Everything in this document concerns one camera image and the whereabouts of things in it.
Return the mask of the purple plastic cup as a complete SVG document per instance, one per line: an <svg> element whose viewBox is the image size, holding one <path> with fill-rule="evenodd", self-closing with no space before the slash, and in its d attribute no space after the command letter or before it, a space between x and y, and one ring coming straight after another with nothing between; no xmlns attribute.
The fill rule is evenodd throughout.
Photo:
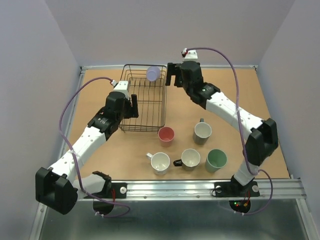
<svg viewBox="0 0 320 240"><path fill-rule="evenodd" d="M158 80L161 76L161 70L157 66L150 66L146 70L146 79L150 82Z"/></svg>

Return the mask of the black wire dish rack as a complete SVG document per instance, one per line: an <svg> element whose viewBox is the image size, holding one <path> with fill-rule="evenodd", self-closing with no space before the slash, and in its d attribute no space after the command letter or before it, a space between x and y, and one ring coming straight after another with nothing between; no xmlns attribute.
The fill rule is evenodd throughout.
<svg viewBox="0 0 320 240"><path fill-rule="evenodd" d="M156 65L160 74L157 80L147 79L150 64L127 63L120 79L129 83L129 94L137 96L138 117L123 119L119 128L123 132L157 133L166 123L167 67Z"/></svg>

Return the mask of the pink plastic cup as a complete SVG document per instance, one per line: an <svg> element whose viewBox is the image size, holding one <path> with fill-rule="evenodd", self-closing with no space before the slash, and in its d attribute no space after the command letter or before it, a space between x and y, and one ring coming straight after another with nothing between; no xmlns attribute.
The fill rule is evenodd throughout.
<svg viewBox="0 0 320 240"><path fill-rule="evenodd" d="M164 126L158 131L158 138L162 147L170 147L175 137L174 130L169 126Z"/></svg>

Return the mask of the grey ceramic mug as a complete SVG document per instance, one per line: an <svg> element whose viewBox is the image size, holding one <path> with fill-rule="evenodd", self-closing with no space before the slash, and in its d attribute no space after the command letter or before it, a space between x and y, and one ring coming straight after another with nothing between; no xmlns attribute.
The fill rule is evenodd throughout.
<svg viewBox="0 0 320 240"><path fill-rule="evenodd" d="M209 137L212 135L211 126L205 122L203 118L194 126L193 141L197 145L204 145Z"/></svg>

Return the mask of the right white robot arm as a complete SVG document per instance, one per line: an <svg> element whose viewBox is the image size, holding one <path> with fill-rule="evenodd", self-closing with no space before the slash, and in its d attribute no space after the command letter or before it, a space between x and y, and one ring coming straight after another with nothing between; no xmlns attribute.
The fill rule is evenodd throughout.
<svg viewBox="0 0 320 240"><path fill-rule="evenodd" d="M216 114L240 133L244 160L230 182L231 192L242 195L260 170L265 159L279 146L277 124L272 118L263 120L232 102L212 83L204 81L200 63L184 61L167 64L166 86L183 88L190 100L206 111Z"/></svg>

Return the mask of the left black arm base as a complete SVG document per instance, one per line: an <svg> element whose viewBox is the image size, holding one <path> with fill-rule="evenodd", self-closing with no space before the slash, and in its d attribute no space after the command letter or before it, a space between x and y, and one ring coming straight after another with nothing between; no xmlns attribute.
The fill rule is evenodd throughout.
<svg viewBox="0 0 320 240"><path fill-rule="evenodd" d="M125 199L127 197L127 186L126 182L110 183L108 186L104 186L102 191L93 195L101 199L111 199L114 202L116 199ZM115 209L113 204L101 201L94 201L92 207L95 212L104 215L110 214Z"/></svg>

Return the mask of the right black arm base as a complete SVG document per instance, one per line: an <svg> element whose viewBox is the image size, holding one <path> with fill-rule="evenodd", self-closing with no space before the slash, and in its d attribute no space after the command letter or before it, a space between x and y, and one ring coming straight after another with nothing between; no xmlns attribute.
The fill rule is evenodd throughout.
<svg viewBox="0 0 320 240"><path fill-rule="evenodd" d="M210 194L216 198L229 198L229 206L234 212L247 214L251 208L251 198L259 197L260 190L256 181L251 181L246 186L226 181L214 183Z"/></svg>

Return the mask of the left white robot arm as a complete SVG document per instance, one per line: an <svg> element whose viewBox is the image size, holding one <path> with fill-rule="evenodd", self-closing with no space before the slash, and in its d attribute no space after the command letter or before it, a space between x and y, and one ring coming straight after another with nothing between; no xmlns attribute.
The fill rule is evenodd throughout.
<svg viewBox="0 0 320 240"><path fill-rule="evenodd" d="M137 118L138 97L119 91L109 93L103 106L88 122L79 139L49 168L35 174L35 199L65 215L84 197L100 200L111 193L111 178L94 171L81 178L82 168L92 154L118 130L123 119Z"/></svg>

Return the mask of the white ceramic mug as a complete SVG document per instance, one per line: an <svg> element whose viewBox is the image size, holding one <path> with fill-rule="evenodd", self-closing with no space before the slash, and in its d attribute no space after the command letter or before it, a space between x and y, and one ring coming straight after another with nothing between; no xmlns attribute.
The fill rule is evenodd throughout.
<svg viewBox="0 0 320 240"><path fill-rule="evenodd" d="M164 152L155 154L147 153L146 157L150 160L151 167L156 175L165 175L169 169L171 160Z"/></svg>

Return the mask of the green plastic cup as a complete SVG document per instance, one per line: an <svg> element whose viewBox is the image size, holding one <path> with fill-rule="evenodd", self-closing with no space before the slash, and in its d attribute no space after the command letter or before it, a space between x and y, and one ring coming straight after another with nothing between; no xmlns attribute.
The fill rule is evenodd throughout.
<svg viewBox="0 0 320 240"><path fill-rule="evenodd" d="M220 149L212 149L206 156L205 169L209 173L215 173L216 171L224 168L227 162L228 157L224 151Z"/></svg>

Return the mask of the black handled ceramic mug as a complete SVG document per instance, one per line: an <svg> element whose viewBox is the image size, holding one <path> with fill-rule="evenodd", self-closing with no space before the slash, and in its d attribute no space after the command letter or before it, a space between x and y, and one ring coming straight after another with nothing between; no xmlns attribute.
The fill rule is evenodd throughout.
<svg viewBox="0 0 320 240"><path fill-rule="evenodd" d="M188 148L182 152L180 159L173 162L173 165L175 167L182 167L185 171L193 171L200 162L200 153L193 148Z"/></svg>

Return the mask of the aluminium mounting rail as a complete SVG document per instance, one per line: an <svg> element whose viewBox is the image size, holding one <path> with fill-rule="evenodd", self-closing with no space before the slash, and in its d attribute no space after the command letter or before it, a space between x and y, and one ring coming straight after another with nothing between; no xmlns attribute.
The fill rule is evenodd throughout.
<svg viewBox="0 0 320 240"><path fill-rule="evenodd" d="M305 199L306 192L299 179L256 179L260 196L251 200ZM110 183L127 183L125 201L209 201L230 200L229 198L213 197L211 190L214 183L229 180L113 180Z"/></svg>

